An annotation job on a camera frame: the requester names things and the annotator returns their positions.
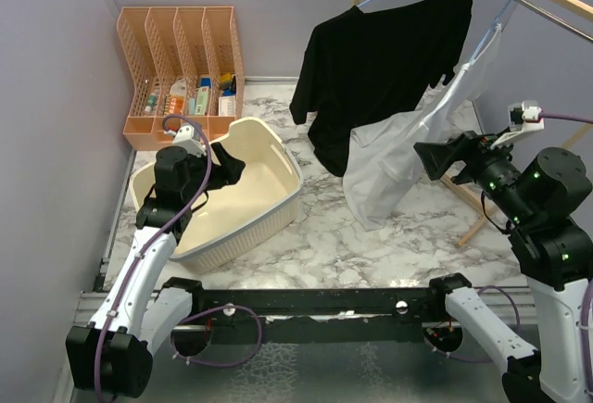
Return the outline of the black t shirt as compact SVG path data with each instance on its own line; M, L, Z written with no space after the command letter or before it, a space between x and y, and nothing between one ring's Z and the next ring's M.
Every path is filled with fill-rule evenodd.
M422 0L366 13L353 6L309 38L290 112L334 176L347 169L349 135L359 126L414 110L427 88L455 76L473 0Z

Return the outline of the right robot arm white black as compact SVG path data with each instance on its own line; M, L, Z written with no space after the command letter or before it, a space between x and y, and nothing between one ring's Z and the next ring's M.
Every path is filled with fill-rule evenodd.
M571 217L592 192L587 169L578 155L548 147L518 171L511 146L495 140L464 132L413 148L433 181L463 162L454 183L475 183L506 216L504 231L535 304L540 346L517 335L460 274L431 280L425 308L471 334L497 366L510 402L589 402L592 239Z

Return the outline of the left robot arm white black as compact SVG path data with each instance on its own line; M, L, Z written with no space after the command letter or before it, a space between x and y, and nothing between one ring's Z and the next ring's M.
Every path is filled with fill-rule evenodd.
M180 321L204 315L205 302L170 287L151 302L153 290L205 192L234 185L245 163L221 144L194 152L172 145L157 152L154 184L136 216L132 247L106 300L84 326L66 338L76 388L107 395L139 397L149 381L153 357Z

